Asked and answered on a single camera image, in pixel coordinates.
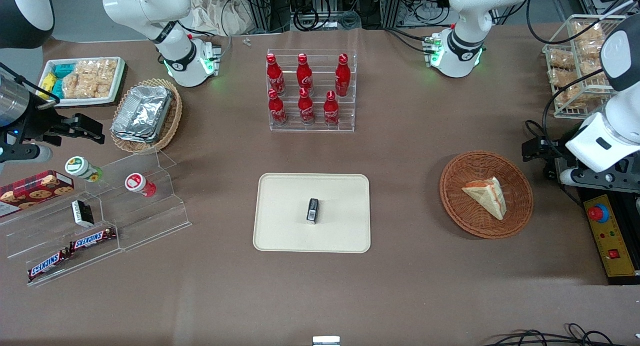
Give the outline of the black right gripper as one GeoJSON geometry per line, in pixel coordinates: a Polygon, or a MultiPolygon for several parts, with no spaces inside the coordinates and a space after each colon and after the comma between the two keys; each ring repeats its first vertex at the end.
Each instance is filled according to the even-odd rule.
{"type": "Polygon", "coordinates": [[[89,139],[99,145],[105,143],[102,123],[82,114],[64,117],[57,113],[54,107],[39,110],[38,106],[46,102],[43,98],[30,93],[29,106],[21,118],[21,141],[38,141],[45,143],[61,143],[62,137],[89,139]]]}

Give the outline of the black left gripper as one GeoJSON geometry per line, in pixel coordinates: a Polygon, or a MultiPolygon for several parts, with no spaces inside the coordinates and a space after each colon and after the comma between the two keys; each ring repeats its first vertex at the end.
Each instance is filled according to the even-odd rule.
{"type": "Polygon", "coordinates": [[[522,161],[528,163],[536,159],[549,161],[549,169],[557,169],[558,163],[562,169],[580,168],[582,163],[574,156],[566,146],[571,138],[558,138],[550,143],[555,147],[555,151],[550,148],[546,138],[532,138],[522,143],[522,161]]]}

